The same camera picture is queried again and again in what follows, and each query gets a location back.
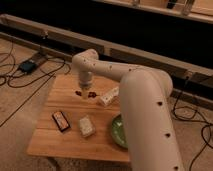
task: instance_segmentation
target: table surface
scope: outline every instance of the table surface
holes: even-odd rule
[[[118,83],[93,76],[90,91],[102,95]],[[126,149],[114,143],[110,135],[110,124],[119,114],[119,102],[104,108],[97,103],[98,97],[82,99],[75,94],[80,91],[76,75],[57,76],[29,143],[27,153],[35,156],[67,157],[75,159],[129,162]],[[52,119],[52,113],[61,110],[71,123],[71,129],[61,133]],[[96,133],[83,138],[78,121],[89,115]]]

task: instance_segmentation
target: floor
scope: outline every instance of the floor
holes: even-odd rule
[[[9,52],[11,42],[0,39],[0,53]],[[35,53],[20,45],[14,45],[12,52],[16,58],[16,62],[20,63],[24,59],[29,58]],[[46,62],[42,65],[42,69],[50,71],[60,63]],[[0,67],[0,74],[8,71],[8,68]],[[68,71],[65,66],[57,74],[64,74]],[[14,82],[15,85],[22,85],[30,80],[42,75],[40,70],[33,72],[30,76]],[[25,88],[14,89],[7,85],[0,87],[0,123],[2,123],[17,107],[28,98],[48,77],[42,78],[38,82]],[[36,122],[41,112],[42,106],[48,95],[54,78],[51,78],[19,111],[11,117],[2,127],[0,127],[0,171],[51,171],[51,164],[43,157],[28,156],[26,149],[29,144],[32,133],[36,127]],[[169,106],[172,108],[175,99],[168,99]],[[189,105],[186,102],[180,101],[179,106]],[[213,112],[207,109],[199,108],[199,111],[204,113],[209,121],[213,121]],[[190,115],[192,111],[189,109],[180,109],[178,113]],[[202,124],[187,123],[173,120],[176,131],[177,140],[180,146],[180,152],[184,167],[186,170],[194,156],[199,152],[204,142],[201,139],[200,130]],[[213,170],[213,150],[207,147],[193,165],[193,171],[212,171]],[[74,159],[56,158],[64,171],[130,171],[131,168],[123,163],[86,161]]]

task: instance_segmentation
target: tofu block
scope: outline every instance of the tofu block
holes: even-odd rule
[[[95,127],[88,115],[79,120],[79,128],[83,137],[88,137],[95,133]]]
[[[104,95],[102,95],[99,98],[99,103],[102,106],[107,107],[118,97],[118,94],[119,94],[119,87],[115,87],[110,91],[108,91],[107,93],[105,93]]]

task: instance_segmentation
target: green bowl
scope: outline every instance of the green bowl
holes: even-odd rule
[[[128,148],[127,147],[127,142],[125,138],[125,133],[123,129],[123,122],[121,115],[116,116],[111,124],[111,136],[113,140],[118,144],[119,146],[123,148]]]

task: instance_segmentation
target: white object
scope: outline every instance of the white object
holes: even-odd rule
[[[173,89],[170,76],[97,57],[92,49],[73,57],[79,85],[91,87],[91,72],[120,82],[120,109],[133,171],[184,171],[166,99]]]
[[[111,89],[110,91],[108,91],[99,98],[99,103],[104,107],[109,106],[118,97],[118,93],[119,93],[118,87]]]
[[[92,124],[88,115],[79,120],[79,128],[83,137],[88,137],[95,133],[95,127]]]

